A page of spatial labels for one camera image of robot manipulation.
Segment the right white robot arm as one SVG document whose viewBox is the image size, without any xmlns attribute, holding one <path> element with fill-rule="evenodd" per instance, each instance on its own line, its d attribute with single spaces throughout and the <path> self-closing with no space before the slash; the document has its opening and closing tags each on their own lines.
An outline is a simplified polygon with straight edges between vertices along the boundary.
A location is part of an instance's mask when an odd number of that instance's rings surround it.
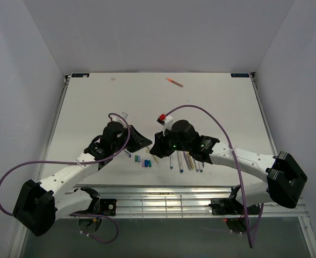
<svg viewBox="0 0 316 258">
<path fill-rule="evenodd" d="M 291 154 L 265 155 L 231 149 L 217 138 L 200 135 L 187 120 L 174 121 L 171 116 L 158 119 L 158 123 L 163 130 L 155 134 L 151 154 L 162 159 L 175 151 L 188 152 L 200 163 L 233 168 L 260 180 L 247 187 L 238 185 L 227 200 L 219 201 L 219 206 L 229 205 L 234 213 L 270 202 L 288 209 L 297 206 L 307 176 Z"/>
</svg>

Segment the lavender acrylic marker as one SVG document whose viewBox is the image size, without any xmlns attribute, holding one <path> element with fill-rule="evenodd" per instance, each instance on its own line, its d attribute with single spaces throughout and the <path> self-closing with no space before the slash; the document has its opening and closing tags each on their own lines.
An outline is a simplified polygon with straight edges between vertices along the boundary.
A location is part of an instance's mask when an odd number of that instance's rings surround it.
<svg viewBox="0 0 316 258">
<path fill-rule="evenodd" d="M 194 158 L 193 158 L 193 162 L 194 162 L 196 172 L 199 172 L 198 163 Z"/>
</svg>

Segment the yellow highlighter pen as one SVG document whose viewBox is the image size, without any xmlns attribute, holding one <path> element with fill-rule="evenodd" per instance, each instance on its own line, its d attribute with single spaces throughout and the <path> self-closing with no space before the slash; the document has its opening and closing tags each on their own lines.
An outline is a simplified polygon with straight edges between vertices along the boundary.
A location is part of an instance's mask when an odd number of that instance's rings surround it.
<svg viewBox="0 0 316 258">
<path fill-rule="evenodd" d="M 194 166 L 193 159 L 192 159 L 191 155 L 189 154 L 189 152 L 187 153 L 187 157 L 189 159 L 189 164 L 190 164 L 191 170 L 194 170 L 195 166 Z"/>
</svg>

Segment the blue cap white marker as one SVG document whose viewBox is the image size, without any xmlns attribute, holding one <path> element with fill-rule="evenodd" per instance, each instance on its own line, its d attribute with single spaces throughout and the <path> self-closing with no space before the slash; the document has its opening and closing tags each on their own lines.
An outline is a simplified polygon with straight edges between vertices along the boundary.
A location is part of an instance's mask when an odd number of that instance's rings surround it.
<svg viewBox="0 0 316 258">
<path fill-rule="evenodd" d="M 179 171 L 182 173 L 184 172 L 184 168 L 183 168 L 183 161 L 182 161 L 182 156 L 181 156 L 181 152 L 177 152 L 177 160 L 178 160 L 178 166 L 179 166 Z"/>
</svg>

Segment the yellow slim pen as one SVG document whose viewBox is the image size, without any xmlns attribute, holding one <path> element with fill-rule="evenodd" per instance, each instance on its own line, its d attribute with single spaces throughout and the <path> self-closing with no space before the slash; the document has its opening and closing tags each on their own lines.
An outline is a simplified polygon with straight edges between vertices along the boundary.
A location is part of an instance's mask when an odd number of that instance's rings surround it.
<svg viewBox="0 0 316 258">
<path fill-rule="evenodd" d="M 157 157 L 156 157 L 155 155 L 153 155 L 153 154 L 150 152 L 150 147 L 147 146 L 146 149 L 147 149 L 147 153 L 152 156 L 152 158 L 153 158 L 153 160 L 155 161 L 155 163 L 156 163 L 157 165 L 159 165 L 159 161 L 158 161 Z"/>
</svg>

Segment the orange highlighter pen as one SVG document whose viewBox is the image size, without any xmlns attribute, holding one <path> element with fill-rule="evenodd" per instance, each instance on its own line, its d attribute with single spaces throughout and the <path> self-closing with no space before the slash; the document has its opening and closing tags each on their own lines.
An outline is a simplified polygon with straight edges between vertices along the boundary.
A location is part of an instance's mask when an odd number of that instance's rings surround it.
<svg viewBox="0 0 316 258">
<path fill-rule="evenodd" d="M 183 84 L 181 84 L 181 83 L 179 83 L 179 82 L 177 82 L 177 81 L 175 81 L 175 80 L 173 80 L 173 79 L 171 79 L 171 78 L 168 78 L 168 77 L 167 77 L 166 80 L 167 80 L 168 82 L 170 82 L 170 83 L 173 83 L 173 84 L 175 84 L 175 85 L 181 87 L 181 88 L 184 87 Z"/>
</svg>

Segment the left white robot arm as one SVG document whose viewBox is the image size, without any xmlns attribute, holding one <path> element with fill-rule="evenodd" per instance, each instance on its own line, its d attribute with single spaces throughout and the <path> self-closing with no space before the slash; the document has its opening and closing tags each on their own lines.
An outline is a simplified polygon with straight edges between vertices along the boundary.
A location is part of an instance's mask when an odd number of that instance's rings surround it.
<svg viewBox="0 0 316 258">
<path fill-rule="evenodd" d="M 103 133 L 91 141 L 74 164 L 39 182 L 25 182 L 13 216 L 39 237 L 62 217 L 73 213 L 97 214 L 100 210 L 99 193 L 90 187 L 75 189 L 75 185 L 105 167 L 116 153 L 124 149 L 134 153 L 151 144 L 152 141 L 132 125 L 109 122 Z"/>
</svg>

